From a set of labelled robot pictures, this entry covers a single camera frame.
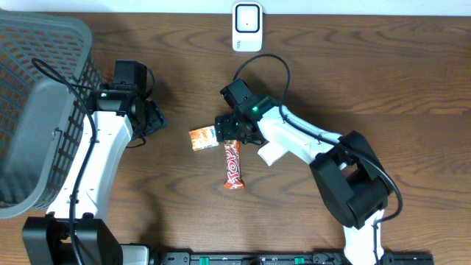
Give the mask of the white green carton box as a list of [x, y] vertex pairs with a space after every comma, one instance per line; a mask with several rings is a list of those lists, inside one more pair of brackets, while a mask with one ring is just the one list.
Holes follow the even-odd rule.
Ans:
[[258, 155], [267, 164], [267, 166], [272, 166], [287, 152], [288, 150], [285, 147], [274, 142], [268, 142], [258, 150]]

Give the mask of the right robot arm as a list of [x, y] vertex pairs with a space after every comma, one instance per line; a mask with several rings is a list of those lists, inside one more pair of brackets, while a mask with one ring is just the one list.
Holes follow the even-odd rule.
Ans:
[[275, 98], [253, 94], [240, 78], [220, 94], [232, 113], [216, 117], [218, 141], [257, 144], [269, 166], [288, 152], [306, 162], [323, 203], [344, 228], [345, 258], [351, 264], [381, 264], [380, 225], [397, 187], [365, 137], [315, 127]]

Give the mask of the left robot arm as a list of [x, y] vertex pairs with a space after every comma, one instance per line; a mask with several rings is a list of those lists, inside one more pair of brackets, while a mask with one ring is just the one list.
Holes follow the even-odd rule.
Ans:
[[116, 171], [129, 143], [167, 125], [150, 99], [152, 71], [133, 60], [115, 63], [113, 81], [78, 98], [83, 132], [67, 178], [44, 217], [27, 218], [23, 243], [31, 264], [155, 262], [150, 248], [120, 244], [106, 225]]

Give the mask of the orange snack bar wrapper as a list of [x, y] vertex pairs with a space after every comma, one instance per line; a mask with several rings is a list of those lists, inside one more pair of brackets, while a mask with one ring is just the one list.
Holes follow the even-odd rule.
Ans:
[[244, 188], [241, 177], [240, 141], [228, 140], [224, 142], [224, 149], [227, 162], [227, 179], [224, 184], [225, 189]]

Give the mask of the orange tissue pack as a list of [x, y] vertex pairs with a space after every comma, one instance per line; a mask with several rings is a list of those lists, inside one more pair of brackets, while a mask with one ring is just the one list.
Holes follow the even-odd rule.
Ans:
[[216, 131], [213, 125], [195, 129], [189, 132], [192, 149], [199, 151], [219, 145], [216, 139]]

